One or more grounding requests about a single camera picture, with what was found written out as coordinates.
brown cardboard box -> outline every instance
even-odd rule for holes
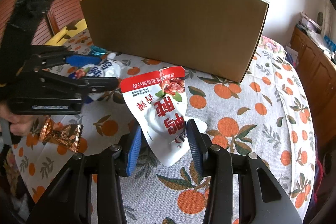
[[[240,82],[263,30],[261,0],[82,0],[98,47]]]

wooden cabinet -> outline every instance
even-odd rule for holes
[[[296,71],[307,96],[318,145],[323,147],[336,138],[336,66],[297,28],[291,47],[299,52]]]

hand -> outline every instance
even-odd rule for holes
[[[6,104],[0,103],[0,117],[11,122],[10,131],[14,135],[25,136],[27,135],[34,121],[37,119],[36,116],[31,115],[16,115],[11,113]]]

bed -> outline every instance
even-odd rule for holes
[[[92,45],[86,29],[64,46],[87,54]],[[120,54],[116,60],[130,66],[127,76],[171,66],[148,58]],[[76,68],[58,66],[51,72],[69,75]],[[290,196],[303,219],[312,194],[315,175],[315,139],[309,105],[295,69],[285,60],[284,49],[261,37],[251,65],[241,83],[185,68],[189,101],[187,116],[207,123],[213,143],[231,153],[256,152]],[[61,124],[84,125],[80,151],[100,153],[130,131],[134,117],[118,92],[106,93],[83,107],[82,114],[53,117]],[[22,179],[35,202],[72,152],[53,143],[23,138],[13,152]],[[97,176],[93,175],[91,222],[97,223]],[[130,178],[121,178],[128,223],[202,223],[209,178],[195,171],[188,152],[172,167],[160,164],[144,148]],[[234,177],[234,216],[238,224],[238,180]]]

copper candy wrapper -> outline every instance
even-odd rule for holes
[[[82,136],[82,124],[69,124],[62,128],[54,128],[54,121],[48,117],[40,132],[41,142],[51,142],[64,145],[73,152],[78,152],[79,142]]]

